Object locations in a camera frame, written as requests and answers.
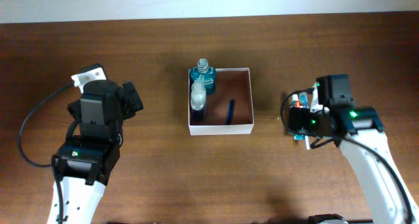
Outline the blue white toothbrush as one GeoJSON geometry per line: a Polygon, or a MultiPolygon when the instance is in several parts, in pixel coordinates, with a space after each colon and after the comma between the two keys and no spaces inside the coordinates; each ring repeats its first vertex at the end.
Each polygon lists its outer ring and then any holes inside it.
{"type": "MultiPolygon", "coordinates": [[[[303,92],[299,94],[300,108],[308,108],[308,96],[307,93],[303,92]]],[[[304,136],[304,142],[307,150],[310,150],[310,141],[308,136],[304,136]]]]}

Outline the teal Listerine mouthwash bottle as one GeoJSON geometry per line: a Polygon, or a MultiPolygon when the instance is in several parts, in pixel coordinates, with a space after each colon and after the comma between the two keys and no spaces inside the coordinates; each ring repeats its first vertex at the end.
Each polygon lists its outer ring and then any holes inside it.
{"type": "Polygon", "coordinates": [[[216,69],[210,67],[209,62],[205,58],[199,59],[197,66],[191,69],[191,81],[195,82],[201,75],[204,77],[204,86],[207,94],[214,94],[216,90],[216,69]]]}

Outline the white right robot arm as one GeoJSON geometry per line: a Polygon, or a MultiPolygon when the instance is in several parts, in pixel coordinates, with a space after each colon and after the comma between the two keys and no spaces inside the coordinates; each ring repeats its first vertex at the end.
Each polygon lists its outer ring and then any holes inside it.
{"type": "Polygon", "coordinates": [[[308,150],[333,143],[350,163],[372,223],[417,223],[418,205],[390,153],[384,125],[372,107],[356,107],[348,75],[318,77],[310,88],[285,97],[285,130],[308,150]]]}

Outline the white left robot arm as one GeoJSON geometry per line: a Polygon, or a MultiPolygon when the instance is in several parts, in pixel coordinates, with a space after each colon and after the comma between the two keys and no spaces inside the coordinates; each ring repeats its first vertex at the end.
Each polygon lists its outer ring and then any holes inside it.
{"type": "Polygon", "coordinates": [[[63,145],[51,158],[54,175],[49,223],[90,223],[124,142],[126,119],[143,109],[133,83],[86,83],[67,107],[74,118],[63,145]]]}

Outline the clear foam soap pump bottle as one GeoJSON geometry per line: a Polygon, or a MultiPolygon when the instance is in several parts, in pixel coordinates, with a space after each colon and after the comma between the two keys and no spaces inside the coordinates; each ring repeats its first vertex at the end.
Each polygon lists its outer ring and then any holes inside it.
{"type": "Polygon", "coordinates": [[[206,112],[206,87],[204,75],[200,75],[191,86],[191,117],[193,121],[202,121],[206,112]]]}

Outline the red green toothpaste tube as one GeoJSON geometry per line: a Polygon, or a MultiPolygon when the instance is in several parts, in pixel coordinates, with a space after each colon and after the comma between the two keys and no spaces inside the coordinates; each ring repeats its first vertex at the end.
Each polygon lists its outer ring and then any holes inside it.
{"type": "Polygon", "coordinates": [[[300,100],[299,100],[299,95],[298,94],[293,94],[291,96],[291,106],[296,107],[296,108],[300,107],[300,100]]]}

